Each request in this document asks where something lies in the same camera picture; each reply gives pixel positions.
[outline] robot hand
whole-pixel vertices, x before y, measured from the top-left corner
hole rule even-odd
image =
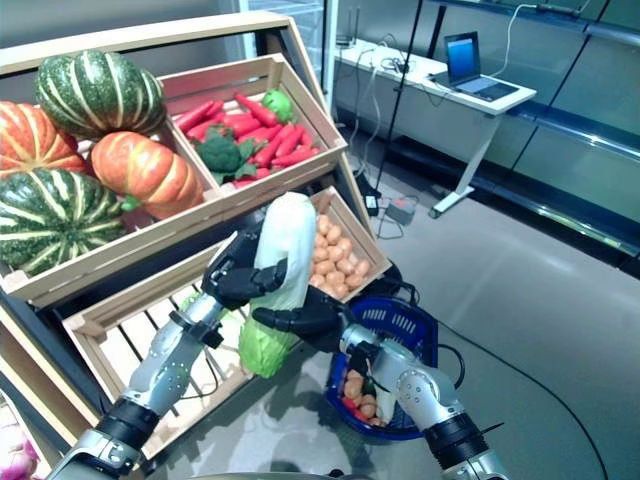
[[[323,352],[338,352],[342,333],[353,322],[353,314],[346,305],[312,286],[309,286],[301,308],[258,308],[253,312],[253,318],[267,327],[295,333]]]

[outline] green striped pumpkin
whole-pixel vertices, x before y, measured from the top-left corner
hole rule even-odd
[[[160,82],[119,53],[85,50],[45,59],[36,98],[63,130],[96,139],[128,130],[150,133],[166,116]]]
[[[124,233],[116,195],[88,175],[36,168],[0,183],[0,260],[44,272]]]

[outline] laptop screen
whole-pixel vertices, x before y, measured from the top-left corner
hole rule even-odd
[[[478,33],[450,35],[444,38],[447,49],[447,67],[451,84],[471,80],[480,75]]]

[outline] pumpkin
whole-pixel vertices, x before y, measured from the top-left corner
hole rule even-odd
[[[86,171],[76,140],[39,108],[0,102],[0,177],[38,167]]]
[[[124,233],[116,195],[92,177],[35,168],[0,182],[0,259],[35,275]]]
[[[152,132],[166,117],[160,83],[114,52],[45,59],[36,75],[36,98],[56,125],[83,138]]]
[[[103,184],[134,197],[156,218],[202,203],[195,169],[169,148],[135,132],[104,137],[93,147],[91,163]]]

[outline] orange pumpkin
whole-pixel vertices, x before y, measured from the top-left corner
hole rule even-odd
[[[202,203],[195,169],[169,148],[135,132],[114,132],[91,151],[100,181],[120,195],[131,195],[147,213],[167,218]]]
[[[0,102],[0,177],[34,168],[86,172],[78,143],[38,107]]]

